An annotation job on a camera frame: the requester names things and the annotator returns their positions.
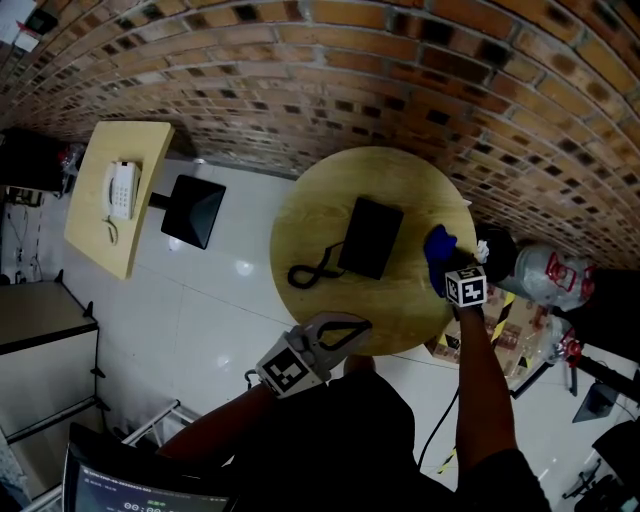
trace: black shirt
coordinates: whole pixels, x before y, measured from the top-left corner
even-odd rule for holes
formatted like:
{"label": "black shirt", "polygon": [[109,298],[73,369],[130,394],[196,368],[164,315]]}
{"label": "black shirt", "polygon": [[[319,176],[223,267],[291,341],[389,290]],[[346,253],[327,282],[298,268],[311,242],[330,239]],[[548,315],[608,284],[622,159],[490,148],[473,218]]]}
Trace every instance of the black shirt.
{"label": "black shirt", "polygon": [[550,510],[518,450],[481,462],[454,493],[420,473],[414,431],[411,408],[371,371],[281,400],[225,468],[234,510]]}

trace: telephone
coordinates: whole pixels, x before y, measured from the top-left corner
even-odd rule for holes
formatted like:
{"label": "telephone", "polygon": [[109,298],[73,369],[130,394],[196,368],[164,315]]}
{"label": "telephone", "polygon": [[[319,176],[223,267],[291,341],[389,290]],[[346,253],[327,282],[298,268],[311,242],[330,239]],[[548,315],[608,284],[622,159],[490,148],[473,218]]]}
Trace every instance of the telephone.
{"label": "telephone", "polygon": [[133,162],[111,162],[104,177],[102,207],[109,217],[129,220],[140,182],[140,169]]}

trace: yellow tape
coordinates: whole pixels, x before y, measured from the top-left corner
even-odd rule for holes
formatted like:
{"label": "yellow tape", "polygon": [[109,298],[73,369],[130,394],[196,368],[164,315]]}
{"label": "yellow tape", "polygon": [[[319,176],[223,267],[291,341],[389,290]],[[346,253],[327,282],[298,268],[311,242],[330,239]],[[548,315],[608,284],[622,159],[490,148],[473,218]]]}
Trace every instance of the yellow tape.
{"label": "yellow tape", "polygon": [[515,293],[511,293],[511,292],[507,292],[507,296],[504,299],[504,304],[502,305],[502,311],[500,311],[500,317],[499,318],[504,318],[502,319],[502,321],[498,322],[496,324],[496,328],[493,331],[493,336],[491,337],[491,342],[494,342],[495,340],[497,340],[500,335],[502,334],[502,331],[504,329],[504,325],[507,323],[507,318],[509,317],[508,315],[508,311],[505,312],[505,310],[507,309],[511,309],[511,303],[516,299],[516,295]]}

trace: black monitor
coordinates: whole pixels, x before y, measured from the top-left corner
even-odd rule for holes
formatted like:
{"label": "black monitor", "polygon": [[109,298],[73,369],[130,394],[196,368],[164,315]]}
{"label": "black monitor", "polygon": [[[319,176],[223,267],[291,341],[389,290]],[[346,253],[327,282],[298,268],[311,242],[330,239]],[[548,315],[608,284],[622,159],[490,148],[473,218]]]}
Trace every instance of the black monitor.
{"label": "black monitor", "polygon": [[163,233],[206,249],[226,189],[223,185],[181,174],[171,197],[152,193],[149,206],[166,210]]}
{"label": "black monitor", "polygon": [[236,502],[230,489],[221,474],[206,475],[71,425],[65,512],[228,512]]}

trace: blue glove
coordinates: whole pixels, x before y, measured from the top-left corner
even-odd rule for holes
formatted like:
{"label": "blue glove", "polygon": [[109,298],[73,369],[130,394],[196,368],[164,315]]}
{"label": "blue glove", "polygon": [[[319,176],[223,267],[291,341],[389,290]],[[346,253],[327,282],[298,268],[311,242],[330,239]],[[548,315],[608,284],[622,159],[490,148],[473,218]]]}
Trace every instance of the blue glove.
{"label": "blue glove", "polygon": [[445,296],[444,274],[457,243],[458,239],[449,235],[442,224],[433,228],[424,243],[424,256],[429,265],[431,286],[440,297]]}

